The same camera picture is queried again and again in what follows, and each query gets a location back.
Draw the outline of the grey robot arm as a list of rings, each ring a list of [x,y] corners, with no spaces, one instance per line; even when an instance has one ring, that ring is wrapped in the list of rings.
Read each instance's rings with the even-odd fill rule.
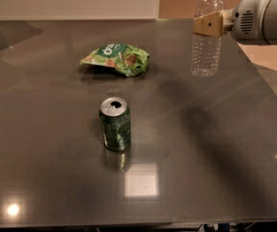
[[[231,10],[194,19],[194,34],[219,38],[227,32],[240,44],[277,45],[277,0],[241,0]]]

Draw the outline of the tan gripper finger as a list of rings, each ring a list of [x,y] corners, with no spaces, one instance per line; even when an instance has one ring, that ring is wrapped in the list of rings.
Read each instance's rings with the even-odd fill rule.
[[[223,35],[223,12],[204,14],[194,19],[193,33],[219,38]]]

